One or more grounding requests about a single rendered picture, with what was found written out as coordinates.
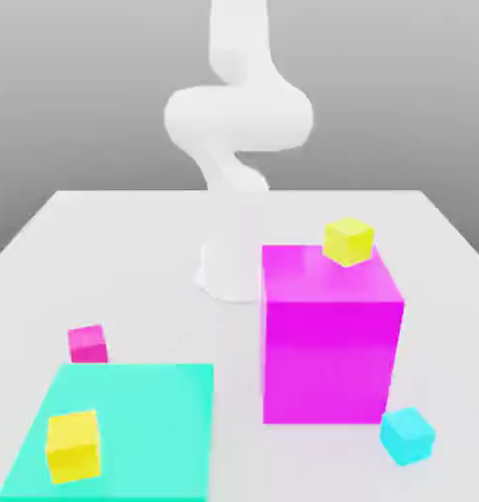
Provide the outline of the small pink cube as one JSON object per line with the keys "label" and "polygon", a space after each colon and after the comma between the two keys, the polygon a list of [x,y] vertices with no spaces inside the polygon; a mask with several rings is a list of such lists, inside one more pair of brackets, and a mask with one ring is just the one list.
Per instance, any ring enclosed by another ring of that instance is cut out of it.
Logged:
{"label": "small pink cube", "polygon": [[107,363],[109,361],[106,339],[100,325],[70,329],[68,343],[73,363]]}

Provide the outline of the small yellow cube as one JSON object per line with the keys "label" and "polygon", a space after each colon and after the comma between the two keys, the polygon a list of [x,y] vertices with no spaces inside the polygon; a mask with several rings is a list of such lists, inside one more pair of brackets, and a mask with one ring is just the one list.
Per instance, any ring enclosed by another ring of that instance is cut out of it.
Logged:
{"label": "small yellow cube", "polygon": [[352,267],[372,256],[374,228],[354,218],[325,226],[322,253],[342,267]]}
{"label": "small yellow cube", "polygon": [[50,417],[45,455],[54,484],[99,477],[101,443],[96,411]]}

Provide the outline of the large turquoise box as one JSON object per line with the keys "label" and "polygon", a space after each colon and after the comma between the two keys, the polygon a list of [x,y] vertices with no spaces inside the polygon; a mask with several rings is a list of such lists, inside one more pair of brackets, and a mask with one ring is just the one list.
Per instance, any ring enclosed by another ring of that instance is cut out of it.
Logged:
{"label": "large turquoise box", "polygon": [[[208,502],[214,400],[210,364],[66,364],[0,489],[0,502]],[[55,484],[52,416],[93,410],[99,477]]]}

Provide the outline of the large magenta box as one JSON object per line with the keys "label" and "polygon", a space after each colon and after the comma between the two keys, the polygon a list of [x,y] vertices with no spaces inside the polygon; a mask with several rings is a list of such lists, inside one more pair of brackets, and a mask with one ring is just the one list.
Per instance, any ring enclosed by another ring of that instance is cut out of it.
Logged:
{"label": "large magenta box", "polygon": [[379,252],[344,268],[318,245],[262,250],[263,421],[380,422],[405,300]]}

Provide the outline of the small cyan cube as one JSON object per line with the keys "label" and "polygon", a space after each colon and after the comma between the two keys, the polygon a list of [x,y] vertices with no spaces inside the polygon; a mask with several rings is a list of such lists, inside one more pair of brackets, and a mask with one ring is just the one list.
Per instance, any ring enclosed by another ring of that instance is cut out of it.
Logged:
{"label": "small cyan cube", "polygon": [[381,444],[399,466],[429,458],[435,437],[435,429],[414,407],[386,412],[382,417]]}

